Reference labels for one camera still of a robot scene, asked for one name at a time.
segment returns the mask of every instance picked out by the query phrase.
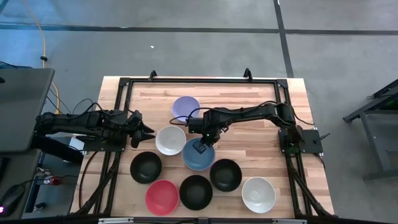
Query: purple bowl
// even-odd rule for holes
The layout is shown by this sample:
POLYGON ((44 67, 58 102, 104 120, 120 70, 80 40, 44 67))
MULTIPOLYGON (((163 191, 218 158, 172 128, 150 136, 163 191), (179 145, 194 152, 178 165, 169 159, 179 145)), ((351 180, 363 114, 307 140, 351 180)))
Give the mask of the purple bowl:
MULTIPOLYGON (((174 117, 188 116, 194 109, 199 108, 199 102, 197 99, 191 96, 181 96, 176 99, 173 103, 172 112, 174 117)), ((196 118, 199 114, 199 110, 192 113, 192 117, 196 118)), ((177 118, 179 121, 185 121, 186 118, 177 118)))

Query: wooden tabletop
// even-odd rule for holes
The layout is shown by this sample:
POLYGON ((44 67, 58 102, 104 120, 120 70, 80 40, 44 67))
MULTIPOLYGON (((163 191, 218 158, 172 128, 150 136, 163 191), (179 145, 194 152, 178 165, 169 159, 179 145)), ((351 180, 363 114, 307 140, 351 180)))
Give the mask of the wooden tabletop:
MULTIPOLYGON (((104 77, 98 103, 104 109, 113 109, 120 77, 104 77)), ((301 78, 287 79, 290 99, 297 116, 304 121, 312 122, 312 114, 308 103, 304 80, 301 78)), ((132 88, 130 110, 139 110, 146 125, 159 131, 170 125, 173 118, 172 103, 180 96, 195 97, 201 106, 226 107, 236 109, 255 106, 263 101, 275 100, 274 87, 269 84, 232 84, 232 83, 135 83, 132 88)), ((297 121, 303 129, 312 126, 297 121)), ((188 128, 181 126, 188 133, 188 128)), ((292 199, 290 196, 287 167, 284 156, 280 153, 277 138, 278 127, 270 121, 259 120, 236 123, 229 127, 229 131, 221 134, 221 139, 215 144, 216 160, 232 159, 242 169, 243 180, 241 185, 232 192, 220 192, 213 188, 213 198, 209 206, 200 211, 191 211, 181 202, 170 217, 218 217, 218 218, 292 218, 294 217, 292 199), (250 177, 265 177, 271 182, 276 192, 274 208, 263 214, 250 211, 241 198, 242 186, 250 177)), ((187 140, 199 137, 197 134, 186 134, 187 140)), ((207 179, 210 169, 193 171, 186 167, 182 155, 165 156, 157 151, 155 139, 140 143, 133 149, 127 141, 126 150, 122 154, 118 171, 118 181, 113 201, 113 217, 152 217, 145 205, 145 193, 149 185, 138 184, 130 175, 130 163, 140 152, 152 151, 162 159, 163 169, 159 179, 171 180, 177 187, 189 175, 199 174, 207 179)), ((91 154, 85 156, 81 165, 81 173, 91 154)), ((98 185, 103 163, 104 153, 99 152, 88 166, 83 183, 83 203, 90 197, 98 185)), ((325 171, 319 158, 311 154, 303 155, 303 164, 308 188, 323 205, 333 213, 325 171)), ((78 188, 71 212, 78 210, 78 188)), ((104 191, 103 210, 106 203, 108 188, 104 191)), ((300 208, 304 211, 302 193, 298 190, 300 208)))

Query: concrete floor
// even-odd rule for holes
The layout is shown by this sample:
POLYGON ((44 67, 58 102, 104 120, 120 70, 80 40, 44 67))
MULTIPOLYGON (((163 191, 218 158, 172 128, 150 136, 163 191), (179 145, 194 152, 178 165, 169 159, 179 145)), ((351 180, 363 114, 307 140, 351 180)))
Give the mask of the concrete floor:
MULTIPOLYGON (((141 27, 277 28, 272 0, 27 1, 44 24, 141 27)), ((397 30, 394 0, 280 0, 287 29, 397 30)), ((11 0, 1 22, 32 22, 11 0)), ((98 97, 105 75, 286 77, 278 34, 46 31, 49 67, 62 100, 73 108, 98 97)), ((40 67, 40 34, 0 30, 0 60, 40 67)), ((377 171, 362 124, 344 115, 398 76, 396 36, 287 35, 294 76, 304 78, 323 141, 335 213, 398 222, 398 180, 363 182, 377 171)), ((45 111, 53 111, 50 104, 45 111)))

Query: bowl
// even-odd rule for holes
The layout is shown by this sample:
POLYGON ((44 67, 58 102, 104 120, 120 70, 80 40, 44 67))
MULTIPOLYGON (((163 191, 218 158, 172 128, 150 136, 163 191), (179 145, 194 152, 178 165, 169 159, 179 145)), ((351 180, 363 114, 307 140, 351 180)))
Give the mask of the bowl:
POLYGON ((267 179, 252 177, 243 185, 242 198, 248 209, 256 213, 266 213, 273 208, 276 194, 267 179))
POLYGON ((195 148, 193 148, 193 144, 197 141, 200 141, 200 138, 193 138, 185 144, 182 149, 182 159, 184 160, 184 164, 190 169, 202 171, 212 165, 216 154, 213 146, 208 147, 206 145, 204 145, 206 150, 200 154, 195 148))
POLYGON ((230 192, 241 184, 242 171, 234 161, 220 159, 210 169, 210 180, 218 190, 230 192))
MULTIPOLYGON (((181 96, 176 99, 172 106, 172 113, 174 117, 188 116, 194 109, 200 107, 199 102, 192 96, 181 96)), ((192 117, 196 118, 199 115, 199 110, 192 113, 192 117)), ((186 118, 177 118, 179 121, 185 121, 186 118)))
POLYGON ((200 176, 187 177, 180 186, 180 199, 184 206, 190 210, 201 210, 209 205, 213 197, 210 182, 200 176))
POLYGON ((168 215, 177 208, 178 188, 169 180, 156 180, 145 194, 145 203, 154 215, 168 215))
POLYGON ((176 155, 184 148, 187 137, 181 128, 167 126, 156 135, 155 144, 157 150, 167 156, 176 155))
POLYGON ((149 184, 153 182, 162 171, 162 161, 159 156, 153 152, 142 152, 138 154, 131 162, 131 177, 140 184, 149 184))

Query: white bowl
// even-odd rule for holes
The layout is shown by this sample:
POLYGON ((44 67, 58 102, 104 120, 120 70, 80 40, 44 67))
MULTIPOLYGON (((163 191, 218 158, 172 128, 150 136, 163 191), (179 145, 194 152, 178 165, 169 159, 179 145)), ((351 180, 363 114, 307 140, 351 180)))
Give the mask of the white bowl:
POLYGON ((252 177, 243 185, 242 199, 248 209, 256 213, 266 213, 275 205, 275 189, 267 179, 252 177))
POLYGON ((187 141, 184 131, 176 126, 162 128, 156 135, 155 144, 159 152, 172 156, 181 152, 187 141))

